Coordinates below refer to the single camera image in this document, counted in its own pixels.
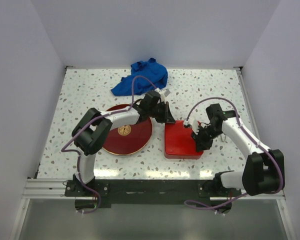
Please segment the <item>pink metal tongs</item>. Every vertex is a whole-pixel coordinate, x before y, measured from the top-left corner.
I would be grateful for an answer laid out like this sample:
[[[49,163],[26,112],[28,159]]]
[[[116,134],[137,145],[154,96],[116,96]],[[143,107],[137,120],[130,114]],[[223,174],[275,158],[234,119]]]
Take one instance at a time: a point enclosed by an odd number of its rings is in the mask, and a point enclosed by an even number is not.
[[[225,142],[226,139],[227,139],[227,136],[226,136],[226,135],[221,135],[221,136],[220,136],[220,140],[221,140],[222,142]]]

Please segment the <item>red square box lid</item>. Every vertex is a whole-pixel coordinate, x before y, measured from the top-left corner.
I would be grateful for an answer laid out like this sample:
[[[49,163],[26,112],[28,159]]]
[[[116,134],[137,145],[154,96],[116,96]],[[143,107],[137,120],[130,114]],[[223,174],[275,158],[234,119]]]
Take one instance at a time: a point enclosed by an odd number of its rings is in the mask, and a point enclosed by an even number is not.
[[[204,151],[196,151],[192,129],[184,127],[182,120],[164,126],[164,156],[167,159],[198,160]]]

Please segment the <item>round dark red tray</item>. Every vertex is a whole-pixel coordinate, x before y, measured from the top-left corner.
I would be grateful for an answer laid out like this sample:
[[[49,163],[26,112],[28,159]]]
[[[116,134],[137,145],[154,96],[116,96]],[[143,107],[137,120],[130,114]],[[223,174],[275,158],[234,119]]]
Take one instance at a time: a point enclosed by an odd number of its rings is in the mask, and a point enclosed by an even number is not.
[[[152,132],[150,118],[138,124],[114,128],[109,132],[102,148],[113,155],[132,155],[147,145]]]

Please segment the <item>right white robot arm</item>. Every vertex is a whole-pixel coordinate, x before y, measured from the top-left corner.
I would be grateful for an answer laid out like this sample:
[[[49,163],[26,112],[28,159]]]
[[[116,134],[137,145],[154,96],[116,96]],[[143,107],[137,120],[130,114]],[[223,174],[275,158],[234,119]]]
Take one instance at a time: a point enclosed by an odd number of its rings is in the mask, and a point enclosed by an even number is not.
[[[188,117],[183,125],[191,128],[191,137],[197,152],[209,150],[220,135],[230,138],[245,157],[242,172],[228,170],[218,172],[208,187],[220,197],[231,189],[245,190],[250,196],[275,194],[285,187],[284,155],[279,149],[271,149],[249,131],[236,110],[222,110],[219,104],[206,108],[209,123],[205,126]]]

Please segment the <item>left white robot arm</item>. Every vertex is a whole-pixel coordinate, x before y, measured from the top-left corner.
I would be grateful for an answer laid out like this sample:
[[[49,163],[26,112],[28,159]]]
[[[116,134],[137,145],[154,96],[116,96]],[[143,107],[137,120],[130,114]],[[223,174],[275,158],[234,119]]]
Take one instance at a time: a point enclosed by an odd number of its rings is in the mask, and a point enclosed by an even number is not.
[[[154,118],[158,123],[174,124],[176,121],[170,112],[166,97],[168,89],[151,90],[139,99],[122,109],[113,111],[98,111],[89,109],[82,117],[71,136],[75,151],[78,153],[76,191],[82,196],[89,196],[94,190],[92,181],[95,179],[94,164],[97,152],[104,146],[113,129],[136,125]]]

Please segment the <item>blue crumpled cloth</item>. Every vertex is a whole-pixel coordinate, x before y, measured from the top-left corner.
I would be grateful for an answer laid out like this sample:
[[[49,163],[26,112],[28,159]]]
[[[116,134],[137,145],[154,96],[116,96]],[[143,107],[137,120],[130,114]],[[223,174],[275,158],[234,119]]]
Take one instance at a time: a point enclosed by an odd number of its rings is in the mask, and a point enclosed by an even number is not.
[[[130,65],[130,75],[122,77],[110,91],[114,96],[142,95],[156,88],[163,89],[168,83],[168,70],[155,58],[137,61]]]

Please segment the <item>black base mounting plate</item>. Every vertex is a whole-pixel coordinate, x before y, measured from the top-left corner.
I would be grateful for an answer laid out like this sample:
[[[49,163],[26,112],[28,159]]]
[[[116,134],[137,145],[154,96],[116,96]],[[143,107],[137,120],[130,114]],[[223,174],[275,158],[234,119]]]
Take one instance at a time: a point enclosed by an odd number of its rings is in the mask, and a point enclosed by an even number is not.
[[[93,189],[83,187],[74,177],[67,181],[64,195],[66,197],[87,198],[77,200],[75,207],[93,207],[92,198],[98,192],[101,196],[101,208],[110,208],[117,204],[137,205],[182,205],[186,200],[194,200],[210,205],[211,198],[237,197],[241,190],[235,188],[212,188],[212,180],[189,179],[94,179],[87,184]]]

